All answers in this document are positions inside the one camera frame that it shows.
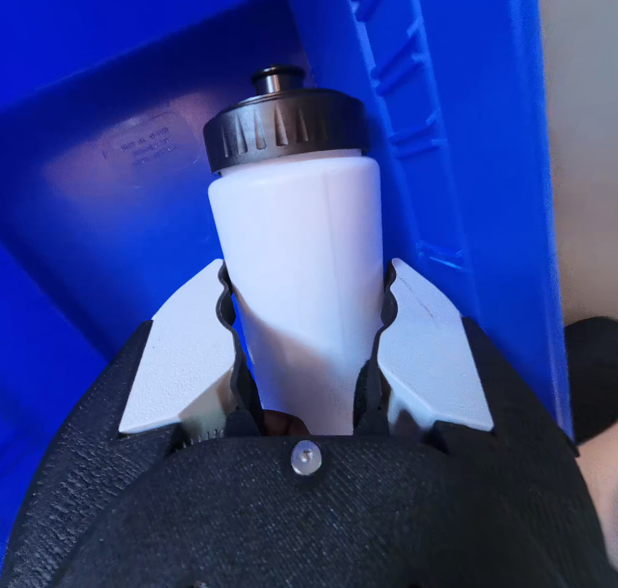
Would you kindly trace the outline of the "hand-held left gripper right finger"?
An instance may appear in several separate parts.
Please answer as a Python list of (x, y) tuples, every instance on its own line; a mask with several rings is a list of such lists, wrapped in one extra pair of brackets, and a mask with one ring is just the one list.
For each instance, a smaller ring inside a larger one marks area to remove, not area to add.
[(355, 435), (422, 437), (437, 422), (493, 429), (462, 315), (398, 258), (388, 264), (381, 321), (357, 379)]

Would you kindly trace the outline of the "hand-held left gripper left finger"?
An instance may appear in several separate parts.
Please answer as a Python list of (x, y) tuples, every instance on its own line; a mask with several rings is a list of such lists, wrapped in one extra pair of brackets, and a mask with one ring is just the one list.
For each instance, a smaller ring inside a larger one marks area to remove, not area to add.
[(189, 440), (203, 441), (221, 437), (236, 410), (261, 433), (261, 402), (233, 328), (231, 293), (225, 262), (215, 259), (153, 316), (121, 434), (178, 424)]

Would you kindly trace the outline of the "white plastic bottle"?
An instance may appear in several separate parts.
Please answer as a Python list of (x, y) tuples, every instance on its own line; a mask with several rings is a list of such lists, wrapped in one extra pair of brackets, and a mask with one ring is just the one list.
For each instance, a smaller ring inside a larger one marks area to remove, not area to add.
[(359, 150), (224, 169), (208, 189), (262, 406), (353, 431), (381, 327), (381, 179)]

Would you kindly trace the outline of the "black bottle lid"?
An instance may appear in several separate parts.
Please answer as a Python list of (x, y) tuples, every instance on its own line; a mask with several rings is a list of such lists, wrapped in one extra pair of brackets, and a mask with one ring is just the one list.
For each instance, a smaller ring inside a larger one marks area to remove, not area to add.
[(229, 106), (203, 128), (211, 172), (311, 152), (370, 150), (363, 103), (342, 91), (308, 88), (293, 65), (256, 72), (255, 95)]

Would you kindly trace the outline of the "blue plastic bin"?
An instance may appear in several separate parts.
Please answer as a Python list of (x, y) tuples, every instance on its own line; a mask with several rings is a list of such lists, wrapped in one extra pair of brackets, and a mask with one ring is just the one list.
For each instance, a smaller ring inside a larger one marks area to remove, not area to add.
[(221, 256), (203, 126), (271, 64), (359, 98), (385, 261), (572, 434), (539, 0), (1, 0), (1, 558), (51, 438)]

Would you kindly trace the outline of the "person's left hand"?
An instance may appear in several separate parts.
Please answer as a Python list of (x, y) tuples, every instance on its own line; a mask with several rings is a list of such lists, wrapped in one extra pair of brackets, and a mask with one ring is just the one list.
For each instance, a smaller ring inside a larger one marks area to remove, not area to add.
[(269, 437), (308, 437), (310, 432), (298, 417), (280, 411), (263, 411), (265, 433)]

